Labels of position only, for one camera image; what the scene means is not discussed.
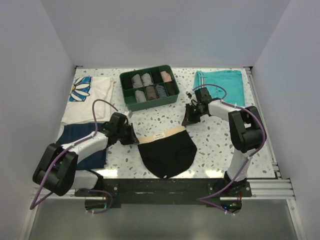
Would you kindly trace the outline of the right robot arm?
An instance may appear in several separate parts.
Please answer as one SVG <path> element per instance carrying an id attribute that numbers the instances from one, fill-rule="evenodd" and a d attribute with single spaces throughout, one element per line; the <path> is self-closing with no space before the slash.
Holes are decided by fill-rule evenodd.
<path id="1" fill-rule="evenodd" d="M 183 126 L 199 123 L 201 117 L 218 117 L 229 124 L 230 139 L 234 146 L 231 164 L 219 182 L 223 192 L 235 196 L 245 184 L 253 155 L 258 153 L 267 140 L 258 109 L 255 106 L 237 106 L 222 98 L 212 98 L 206 87 L 187 93 L 190 103 L 185 105 Z"/>

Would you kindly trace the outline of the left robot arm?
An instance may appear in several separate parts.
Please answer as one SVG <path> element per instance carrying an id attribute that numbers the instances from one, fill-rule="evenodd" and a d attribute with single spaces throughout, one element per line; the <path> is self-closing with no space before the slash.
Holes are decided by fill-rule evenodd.
<path id="1" fill-rule="evenodd" d="M 33 173 L 33 182 L 58 196 L 77 189 L 86 189 L 92 196 L 99 196 L 104 190 L 99 176 L 89 170 L 78 170 L 77 165 L 117 142 L 124 146 L 138 144 L 131 123 L 132 115 L 131 111 L 115 112 L 97 131 L 77 141 L 48 145 Z"/>

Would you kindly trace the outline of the black underwear beige waistband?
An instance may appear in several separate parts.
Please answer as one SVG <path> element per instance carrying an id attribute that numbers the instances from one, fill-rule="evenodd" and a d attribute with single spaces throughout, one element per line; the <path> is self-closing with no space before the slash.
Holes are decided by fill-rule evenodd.
<path id="1" fill-rule="evenodd" d="M 138 140 L 144 166 L 160 179 L 172 178 L 188 170 L 197 153 L 197 147 L 184 126 Z"/>

